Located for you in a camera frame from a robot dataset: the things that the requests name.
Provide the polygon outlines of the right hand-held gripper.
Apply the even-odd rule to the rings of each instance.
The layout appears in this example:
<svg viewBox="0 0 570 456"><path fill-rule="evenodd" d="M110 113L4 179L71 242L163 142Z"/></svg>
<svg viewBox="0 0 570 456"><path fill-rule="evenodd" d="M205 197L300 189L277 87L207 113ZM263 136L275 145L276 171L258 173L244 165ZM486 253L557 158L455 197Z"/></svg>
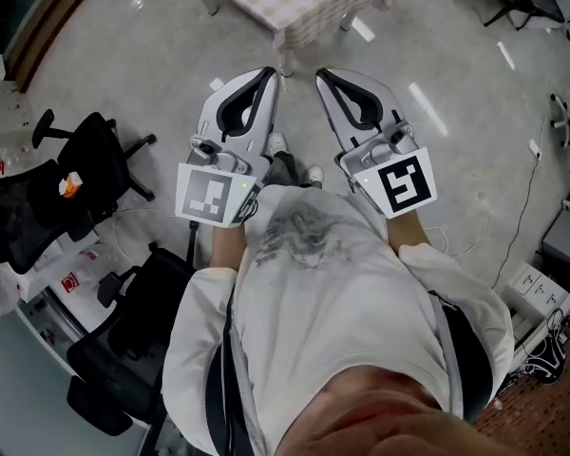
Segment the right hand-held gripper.
<svg viewBox="0 0 570 456"><path fill-rule="evenodd" d="M357 71L326 67L315 73L315 85L344 151L336 164L353 191L388 219L437 199L428 150L414 140L388 86ZM356 134L376 135L359 144Z"/></svg>

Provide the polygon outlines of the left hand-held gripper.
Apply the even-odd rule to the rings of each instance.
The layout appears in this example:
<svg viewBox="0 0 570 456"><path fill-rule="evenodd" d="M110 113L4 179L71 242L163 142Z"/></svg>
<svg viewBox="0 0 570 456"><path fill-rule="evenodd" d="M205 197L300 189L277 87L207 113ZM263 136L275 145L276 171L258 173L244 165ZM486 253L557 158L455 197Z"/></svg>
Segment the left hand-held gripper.
<svg viewBox="0 0 570 456"><path fill-rule="evenodd" d="M175 214L233 228L253 215L270 161L264 149L280 83L270 66L225 83L205 102L187 161L178 168Z"/></svg>

